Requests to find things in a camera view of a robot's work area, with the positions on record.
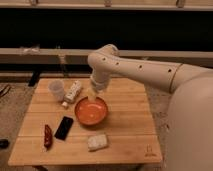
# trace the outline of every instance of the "wooden table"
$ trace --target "wooden table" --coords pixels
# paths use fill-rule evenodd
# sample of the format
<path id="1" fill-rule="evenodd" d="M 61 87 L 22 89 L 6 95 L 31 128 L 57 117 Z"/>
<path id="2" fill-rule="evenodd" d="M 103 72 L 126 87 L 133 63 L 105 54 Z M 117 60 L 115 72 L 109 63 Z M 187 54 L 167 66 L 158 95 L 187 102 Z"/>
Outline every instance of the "wooden table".
<path id="1" fill-rule="evenodd" d="M 47 86 L 53 79 L 41 79 L 25 115 L 9 159 L 11 166 L 75 165 L 160 162 L 162 155 L 155 131 L 145 88 L 125 78 L 111 79 L 107 92 L 100 94 L 109 108 L 106 120 L 90 129 L 82 127 L 74 114 L 75 104 L 65 110 L 56 102 Z M 76 79 L 63 79 L 65 90 Z M 76 101 L 86 96 L 89 79 L 79 78 L 83 91 Z M 55 133 L 63 116 L 72 117 L 74 124 L 66 141 L 53 139 L 49 151 L 43 146 L 44 125 Z M 109 147 L 88 152 L 89 135 L 105 132 Z"/>

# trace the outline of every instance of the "smartphone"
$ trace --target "smartphone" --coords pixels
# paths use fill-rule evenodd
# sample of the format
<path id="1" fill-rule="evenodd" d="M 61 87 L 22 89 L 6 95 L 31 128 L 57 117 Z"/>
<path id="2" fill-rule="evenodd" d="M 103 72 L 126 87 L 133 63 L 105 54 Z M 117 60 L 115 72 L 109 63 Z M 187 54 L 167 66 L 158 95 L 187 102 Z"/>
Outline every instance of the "smartphone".
<path id="1" fill-rule="evenodd" d="M 64 116 L 55 133 L 55 137 L 60 140 L 65 140 L 72 124 L 73 124 L 73 119 Z"/>

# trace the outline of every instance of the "logo on table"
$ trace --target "logo on table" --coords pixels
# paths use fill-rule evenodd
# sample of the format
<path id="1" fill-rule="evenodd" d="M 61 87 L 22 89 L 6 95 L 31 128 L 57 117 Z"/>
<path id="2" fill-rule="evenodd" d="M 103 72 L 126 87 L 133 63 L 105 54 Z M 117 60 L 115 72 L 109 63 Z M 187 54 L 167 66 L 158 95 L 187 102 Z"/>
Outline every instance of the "logo on table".
<path id="1" fill-rule="evenodd" d="M 156 156 L 157 155 L 155 153 L 153 153 L 152 146 L 151 145 L 147 145 L 146 146 L 145 157 L 156 157 Z"/>

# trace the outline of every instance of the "white cup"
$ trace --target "white cup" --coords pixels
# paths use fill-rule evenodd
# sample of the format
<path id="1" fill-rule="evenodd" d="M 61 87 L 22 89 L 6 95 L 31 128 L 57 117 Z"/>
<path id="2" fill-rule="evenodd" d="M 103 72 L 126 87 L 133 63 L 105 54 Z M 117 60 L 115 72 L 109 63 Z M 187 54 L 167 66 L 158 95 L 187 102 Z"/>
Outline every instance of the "white cup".
<path id="1" fill-rule="evenodd" d="M 63 101 L 65 96 L 64 83 L 61 80 L 51 81 L 48 85 L 49 91 L 53 94 L 55 99 L 59 102 Z"/>

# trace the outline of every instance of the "orange bowl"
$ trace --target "orange bowl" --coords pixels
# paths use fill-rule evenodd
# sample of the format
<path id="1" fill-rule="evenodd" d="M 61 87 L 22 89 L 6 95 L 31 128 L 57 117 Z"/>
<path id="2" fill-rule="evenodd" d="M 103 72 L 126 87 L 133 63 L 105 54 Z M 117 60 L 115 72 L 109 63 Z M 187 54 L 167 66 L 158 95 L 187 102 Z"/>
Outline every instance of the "orange bowl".
<path id="1" fill-rule="evenodd" d="M 85 97 L 75 106 L 75 115 L 83 125 L 96 125 L 104 120 L 107 114 L 108 107 L 100 97 L 97 97 L 94 102 Z"/>

